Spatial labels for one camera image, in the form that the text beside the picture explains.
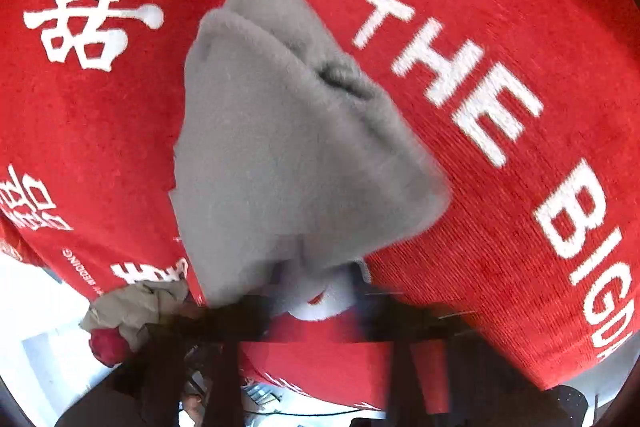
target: gray fleece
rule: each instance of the gray fleece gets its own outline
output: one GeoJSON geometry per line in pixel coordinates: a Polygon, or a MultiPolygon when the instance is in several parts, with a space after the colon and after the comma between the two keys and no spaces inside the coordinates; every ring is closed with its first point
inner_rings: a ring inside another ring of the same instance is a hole
{"type": "Polygon", "coordinates": [[[305,0],[226,0],[184,73],[172,201],[210,303],[263,283],[267,261],[299,255],[320,274],[447,208],[435,161],[305,0]]]}

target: red object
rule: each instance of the red object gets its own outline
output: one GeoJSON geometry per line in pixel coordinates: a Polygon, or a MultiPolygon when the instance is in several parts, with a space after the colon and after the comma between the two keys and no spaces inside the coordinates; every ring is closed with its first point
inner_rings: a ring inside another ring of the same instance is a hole
{"type": "MultiPolygon", "coordinates": [[[[54,0],[0,0],[0,206],[89,298],[135,277],[170,279],[188,261],[167,195],[182,69],[200,18],[223,1],[112,3],[154,4],[164,20],[154,29],[152,8],[146,22],[133,12],[107,18],[100,30],[127,39],[111,34],[122,52],[104,71],[81,66],[78,49],[101,52],[81,40],[62,62],[50,60],[42,31],[56,21],[36,23],[54,0]]],[[[412,302],[475,312],[489,340],[544,386],[591,367],[638,329],[640,18],[632,0],[395,0],[404,15],[378,26],[366,23],[380,0],[308,1],[388,90],[452,185],[435,227],[367,260],[374,283],[412,302]],[[408,49],[420,35],[425,44],[408,49]],[[465,43],[466,59],[447,70],[465,43]]],[[[72,18],[71,32],[85,22],[72,18]]],[[[188,280],[198,296],[193,271],[188,280]]],[[[246,355],[267,380],[382,408],[384,348],[336,342],[334,329],[348,321],[341,305],[326,291],[295,312],[303,320],[282,318],[300,343],[245,346],[246,355]]]]}
{"type": "Polygon", "coordinates": [[[0,253],[7,254],[21,263],[46,266],[4,214],[0,214],[0,253]]]}
{"type": "Polygon", "coordinates": [[[118,328],[97,328],[91,331],[89,348],[94,357],[107,367],[113,367],[131,354],[131,348],[118,328]]]}

